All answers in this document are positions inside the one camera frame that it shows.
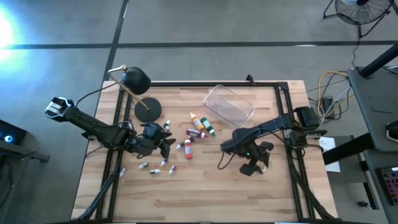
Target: wooden tabletop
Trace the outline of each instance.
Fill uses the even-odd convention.
[[[104,82],[104,86],[112,83],[114,82]],[[293,107],[308,106],[304,82],[288,81],[288,83]],[[96,113],[97,119],[108,124],[113,122],[118,89],[119,87],[115,85],[102,91]],[[221,159],[220,143],[231,139],[232,130],[206,115],[203,99],[210,89],[152,87],[147,93],[139,96],[140,98],[151,96],[160,101],[162,116],[156,122],[163,125],[167,120],[171,120],[170,130],[177,143],[185,139],[187,128],[194,128],[190,111],[199,118],[206,116],[209,119],[215,129],[216,138],[197,139],[193,143],[193,159],[190,161],[186,160],[184,149],[176,150],[177,144],[173,144],[169,162],[164,167],[160,166],[162,156],[159,149],[151,156],[140,160],[136,159],[136,154],[124,152],[122,166],[127,170],[119,180],[114,222],[297,221],[284,145],[275,136],[268,135],[256,141],[257,143],[269,141],[274,144],[270,166],[263,175],[255,173],[248,177],[241,174],[240,166],[248,161],[237,156],[224,170],[217,169]],[[229,89],[256,107],[254,116],[246,124],[247,127],[278,116],[273,88],[254,86]],[[141,133],[142,128],[134,117],[133,109],[130,118],[138,133]],[[98,146],[98,142],[91,142],[88,152]],[[229,157],[226,155],[223,163],[227,162]],[[106,149],[100,149],[86,158],[72,218],[81,215],[98,193],[105,158]],[[320,150],[314,147],[306,148],[304,159],[312,192],[327,211],[336,217],[336,208]],[[138,166],[143,162],[148,162],[149,167],[139,170]],[[177,170],[169,175],[172,165],[177,166]],[[150,174],[149,169],[160,169],[161,173]],[[300,198],[306,213],[302,192]],[[105,204],[104,209],[107,211],[108,203]]]

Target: transparent bin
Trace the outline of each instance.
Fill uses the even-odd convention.
[[[254,114],[254,105],[222,85],[215,86],[203,101],[206,114],[227,124],[242,127]]]

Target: gray floor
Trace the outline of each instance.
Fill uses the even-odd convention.
[[[110,44],[122,2],[3,0],[0,13],[12,25],[12,44]],[[322,19],[327,4],[327,0],[130,0],[119,42],[354,43],[354,26],[339,18]],[[396,22],[397,14],[392,11],[363,40],[398,39]],[[366,65],[389,47],[360,46],[356,64]],[[118,49],[113,65],[140,67],[153,80],[242,80],[251,74],[256,80],[304,80],[309,90],[317,86],[322,72],[351,68],[353,49],[354,45]],[[29,165],[5,223],[70,218],[87,141],[71,124],[47,119],[44,109],[54,96],[77,100],[98,89],[108,55],[109,49],[0,50],[0,119],[31,132],[41,151],[51,154],[48,164]],[[333,85],[328,95],[336,97],[347,87],[347,82]],[[316,95],[316,91],[308,93],[312,98]],[[94,114],[97,102],[95,94],[79,107]],[[349,111],[322,128],[331,136],[358,136],[366,132],[359,114],[352,98]],[[375,222],[385,222],[381,212],[358,210],[354,205],[359,198],[366,198],[361,186],[334,184],[333,180],[331,186],[340,218],[370,222],[365,217],[372,217]]]

